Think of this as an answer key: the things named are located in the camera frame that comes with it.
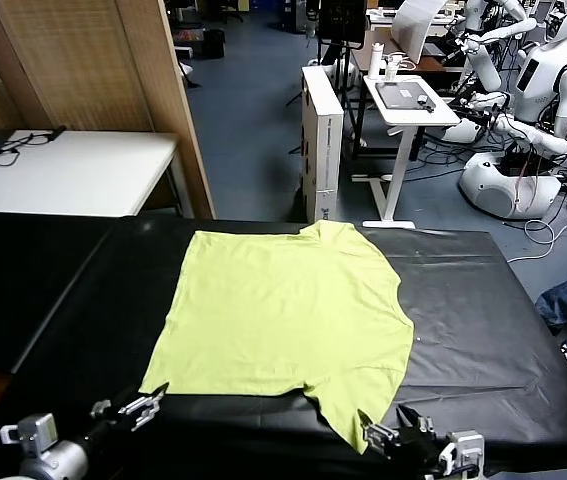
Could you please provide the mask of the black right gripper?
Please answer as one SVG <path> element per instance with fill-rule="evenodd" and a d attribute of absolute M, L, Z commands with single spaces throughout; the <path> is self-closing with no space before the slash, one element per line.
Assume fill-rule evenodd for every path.
<path fill-rule="evenodd" d="M 398 429 L 374 423 L 362 410 L 357 410 L 363 439 L 374 451 L 387 454 L 400 466 L 414 471 L 438 471 L 440 442 L 432 418 L 413 408 L 396 407 Z"/>

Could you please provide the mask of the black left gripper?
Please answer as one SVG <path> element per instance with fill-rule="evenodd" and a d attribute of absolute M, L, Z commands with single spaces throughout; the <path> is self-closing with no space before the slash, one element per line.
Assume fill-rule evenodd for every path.
<path fill-rule="evenodd" d="M 166 382 L 151 393 L 141 394 L 131 401 L 136 394 L 136 388 L 131 386 L 116 391 L 109 398 L 96 401 L 91 408 L 90 417 L 98 419 L 80 435 L 81 448 L 86 454 L 98 454 L 114 438 L 139 430 L 160 411 L 160 402 L 168 387 L 169 383 Z"/>

